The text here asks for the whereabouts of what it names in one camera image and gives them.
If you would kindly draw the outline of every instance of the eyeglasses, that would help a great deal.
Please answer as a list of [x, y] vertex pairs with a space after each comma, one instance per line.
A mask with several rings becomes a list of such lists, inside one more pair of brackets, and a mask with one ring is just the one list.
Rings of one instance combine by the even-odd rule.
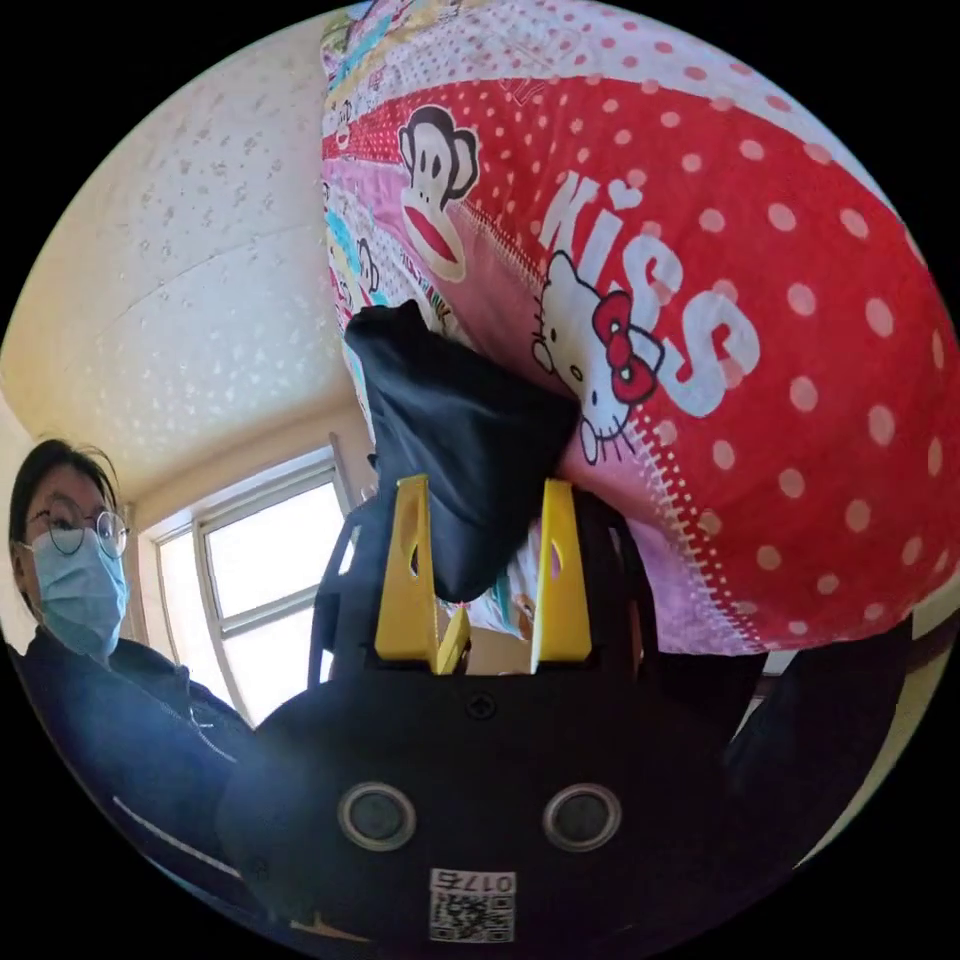
[[95, 516], [83, 516], [72, 500], [55, 500], [48, 509], [34, 514], [27, 522], [42, 520], [57, 550], [65, 557], [72, 556], [83, 543], [89, 527], [96, 531], [100, 547], [108, 557], [119, 559], [127, 548], [129, 529], [123, 519], [112, 510], [102, 510]]

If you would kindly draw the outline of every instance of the window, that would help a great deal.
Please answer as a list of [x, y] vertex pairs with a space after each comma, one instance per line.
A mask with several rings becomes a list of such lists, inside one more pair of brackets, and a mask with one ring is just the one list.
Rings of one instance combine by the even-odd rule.
[[[158, 544], [178, 659], [254, 726], [306, 688], [313, 601], [346, 508], [331, 459], [196, 516]], [[324, 654], [321, 679], [331, 663]]]

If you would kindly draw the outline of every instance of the black hair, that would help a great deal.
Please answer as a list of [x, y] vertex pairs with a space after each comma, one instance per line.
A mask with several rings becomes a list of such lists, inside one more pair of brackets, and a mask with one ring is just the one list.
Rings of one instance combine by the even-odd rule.
[[[77, 473], [89, 477], [100, 491], [109, 509], [116, 511], [117, 471], [110, 458], [96, 447], [74, 447], [65, 440], [44, 440], [35, 446], [17, 471], [10, 494], [10, 520], [7, 526], [11, 559], [13, 545], [23, 543], [27, 535], [27, 511], [37, 488], [51, 470], [58, 467], [73, 467]], [[27, 606], [29, 600], [21, 594]]]

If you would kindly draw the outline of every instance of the pink fabric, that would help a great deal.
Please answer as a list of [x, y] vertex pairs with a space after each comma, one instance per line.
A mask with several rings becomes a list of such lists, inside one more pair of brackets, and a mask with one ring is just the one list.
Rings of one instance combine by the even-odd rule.
[[578, 396], [562, 474], [628, 517], [661, 647], [856, 640], [940, 586], [960, 350], [842, 144], [634, 14], [398, 9], [374, 4], [365, 31], [396, 19], [328, 98], [331, 257], [355, 247], [334, 275], [370, 286], [343, 266], [364, 240], [381, 290]]

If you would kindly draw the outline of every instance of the window frame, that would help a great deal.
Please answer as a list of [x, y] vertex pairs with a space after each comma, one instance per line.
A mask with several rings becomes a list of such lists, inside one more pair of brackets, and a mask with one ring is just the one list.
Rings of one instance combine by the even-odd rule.
[[163, 535], [153, 541], [156, 550], [157, 569], [160, 575], [160, 600], [163, 607], [163, 616], [173, 647], [174, 657], [180, 662], [176, 638], [170, 626], [170, 617], [167, 607], [167, 598], [163, 582], [163, 563], [161, 548], [178, 537], [189, 533], [193, 541], [194, 562], [197, 568], [197, 578], [200, 583], [200, 598], [207, 621], [207, 629], [217, 665], [223, 675], [227, 691], [233, 700], [234, 706], [243, 718], [251, 724], [250, 712], [244, 702], [240, 687], [237, 684], [233, 671], [227, 659], [225, 644], [234, 637], [242, 636], [258, 627], [267, 626], [278, 620], [313, 606], [317, 587], [311, 586], [295, 593], [288, 594], [278, 600], [255, 607], [253, 610], [235, 614], [230, 617], [221, 615], [219, 596], [216, 588], [216, 576], [213, 570], [213, 558], [209, 550], [207, 537], [216, 530], [229, 526], [247, 517], [251, 517], [262, 510], [266, 510], [292, 497], [316, 490], [326, 484], [332, 484], [336, 493], [337, 503], [344, 518], [352, 509], [352, 498], [344, 482], [343, 467], [334, 445], [318, 451], [315, 462], [299, 470], [254, 484], [243, 493], [225, 499], [214, 506], [198, 510], [192, 519], [168, 528]]

